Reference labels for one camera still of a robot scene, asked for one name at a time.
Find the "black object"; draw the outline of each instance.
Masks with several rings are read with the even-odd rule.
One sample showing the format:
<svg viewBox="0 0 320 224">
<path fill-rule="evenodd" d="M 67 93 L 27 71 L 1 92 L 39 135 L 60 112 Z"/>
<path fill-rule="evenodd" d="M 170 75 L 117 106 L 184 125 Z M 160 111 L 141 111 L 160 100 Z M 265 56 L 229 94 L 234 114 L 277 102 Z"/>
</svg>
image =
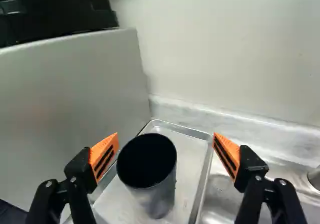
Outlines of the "black object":
<svg viewBox="0 0 320 224">
<path fill-rule="evenodd" d="M 25 224 L 26 214 L 24 210 L 0 199 L 1 224 Z"/>
<path fill-rule="evenodd" d="M 174 205 L 177 152 L 165 136 L 137 136 L 120 152 L 116 164 L 120 180 L 151 218 L 162 218 Z"/>
<path fill-rule="evenodd" d="M 25 224 L 59 223 L 65 204 L 70 204 L 74 224 L 96 224 L 87 193 L 96 188 L 89 164 L 90 148 L 84 148 L 65 167 L 66 180 L 47 180 L 39 185 Z"/>
<path fill-rule="evenodd" d="M 253 175 L 265 176 L 268 171 L 268 165 L 250 147 L 240 146 L 240 166 L 234 182 L 238 191 L 245 191 Z"/>
<path fill-rule="evenodd" d="M 0 0 L 0 47 L 117 26 L 109 0 Z"/>
</svg>

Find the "screw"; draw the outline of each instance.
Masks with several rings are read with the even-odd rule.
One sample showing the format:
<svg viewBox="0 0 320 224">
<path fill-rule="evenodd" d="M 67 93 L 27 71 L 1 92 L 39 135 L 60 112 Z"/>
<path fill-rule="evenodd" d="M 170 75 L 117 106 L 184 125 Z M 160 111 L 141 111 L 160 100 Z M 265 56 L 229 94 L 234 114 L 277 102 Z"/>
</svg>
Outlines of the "screw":
<svg viewBox="0 0 320 224">
<path fill-rule="evenodd" d="M 77 178 L 75 178 L 74 176 L 70 179 L 70 182 L 74 183 L 76 181 Z"/>
<path fill-rule="evenodd" d="M 286 185 L 286 182 L 284 180 L 279 181 L 281 185 Z"/>
<path fill-rule="evenodd" d="M 49 180 L 45 185 L 46 185 L 46 187 L 51 186 L 52 185 L 52 181 Z"/>
</svg>

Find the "black container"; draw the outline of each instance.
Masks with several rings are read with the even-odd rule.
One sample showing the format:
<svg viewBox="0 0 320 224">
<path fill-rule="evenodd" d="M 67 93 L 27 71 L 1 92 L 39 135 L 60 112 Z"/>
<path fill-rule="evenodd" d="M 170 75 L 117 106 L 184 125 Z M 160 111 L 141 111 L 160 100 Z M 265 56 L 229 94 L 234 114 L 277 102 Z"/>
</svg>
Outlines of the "black container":
<svg viewBox="0 0 320 224">
<path fill-rule="evenodd" d="M 116 164 L 120 180 L 149 217 L 164 217 L 174 206 L 177 152 L 165 136 L 137 136 L 120 152 Z"/>
</svg>

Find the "white wall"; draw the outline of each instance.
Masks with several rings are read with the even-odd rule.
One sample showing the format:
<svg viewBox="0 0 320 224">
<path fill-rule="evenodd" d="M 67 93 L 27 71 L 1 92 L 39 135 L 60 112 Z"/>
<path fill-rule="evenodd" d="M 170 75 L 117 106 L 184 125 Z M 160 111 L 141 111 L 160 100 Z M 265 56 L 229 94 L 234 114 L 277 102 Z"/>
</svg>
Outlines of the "white wall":
<svg viewBox="0 0 320 224">
<path fill-rule="evenodd" d="M 150 91 L 320 126 L 320 0 L 110 0 Z"/>
</svg>

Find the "metal surface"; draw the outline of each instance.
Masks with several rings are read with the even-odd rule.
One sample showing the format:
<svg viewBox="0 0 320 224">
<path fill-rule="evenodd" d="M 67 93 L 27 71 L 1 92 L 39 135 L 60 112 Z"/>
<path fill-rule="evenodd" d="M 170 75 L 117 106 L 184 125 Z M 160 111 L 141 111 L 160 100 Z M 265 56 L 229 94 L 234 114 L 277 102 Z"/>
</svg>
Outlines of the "metal surface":
<svg viewBox="0 0 320 224">
<path fill-rule="evenodd" d="M 281 177 L 290 181 L 297 190 L 308 224 L 319 224 L 320 192 L 309 184 L 306 177 L 310 168 L 268 155 L 261 155 L 261 158 L 266 160 L 270 167 L 267 178 Z M 214 156 L 212 161 L 201 218 L 198 223 L 234 223 L 243 194 L 235 189 L 219 158 Z M 263 204 L 259 223 L 270 224 L 271 222 L 269 209 Z"/>
<path fill-rule="evenodd" d="M 149 218 L 116 175 L 93 205 L 97 223 L 194 223 L 213 156 L 212 135 L 160 120 L 151 121 L 142 130 L 144 133 L 165 135 L 176 147 L 176 199 L 172 211 L 162 219 Z M 114 168 L 115 165 L 105 178 L 114 175 Z"/>
<path fill-rule="evenodd" d="M 133 29 L 1 49 L 0 198 L 28 210 L 84 146 L 135 137 L 151 118 L 146 83 Z"/>
<path fill-rule="evenodd" d="M 307 176 L 311 185 L 320 191 L 320 165 L 316 169 L 308 172 Z"/>
</svg>

